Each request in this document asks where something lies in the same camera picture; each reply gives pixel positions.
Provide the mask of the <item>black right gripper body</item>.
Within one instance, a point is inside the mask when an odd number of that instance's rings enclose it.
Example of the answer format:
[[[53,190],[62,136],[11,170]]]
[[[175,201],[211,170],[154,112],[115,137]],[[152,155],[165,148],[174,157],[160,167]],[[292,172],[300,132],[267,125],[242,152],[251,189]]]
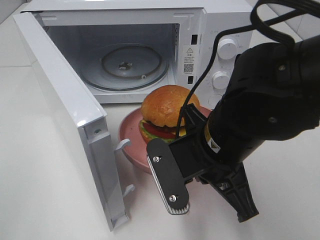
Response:
[[[194,104],[181,110],[186,135],[174,140],[169,148],[174,156],[183,181],[187,184],[198,178],[203,184],[230,185],[231,169],[220,163],[205,139],[205,117]]]

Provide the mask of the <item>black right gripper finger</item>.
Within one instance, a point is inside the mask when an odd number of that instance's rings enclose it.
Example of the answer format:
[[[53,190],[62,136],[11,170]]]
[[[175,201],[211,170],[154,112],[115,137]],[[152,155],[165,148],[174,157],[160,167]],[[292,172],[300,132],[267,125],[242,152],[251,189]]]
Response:
[[[211,185],[235,209],[240,223],[259,214],[242,163],[228,171],[212,168],[199,178],[203,184]]]

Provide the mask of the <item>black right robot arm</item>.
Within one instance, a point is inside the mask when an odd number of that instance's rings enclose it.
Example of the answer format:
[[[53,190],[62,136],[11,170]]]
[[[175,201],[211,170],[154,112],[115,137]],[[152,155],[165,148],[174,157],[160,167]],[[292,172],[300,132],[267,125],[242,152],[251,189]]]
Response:
[[[285,141],[320,124],[320,38],[263,43],[236,62],[225,94],[208,118],[184,111],[187,135],[168,147],[162,190],[170,210],[188,208],[188,180],[211,185],[244,222],[259,212],[244,159],[265,141]]]

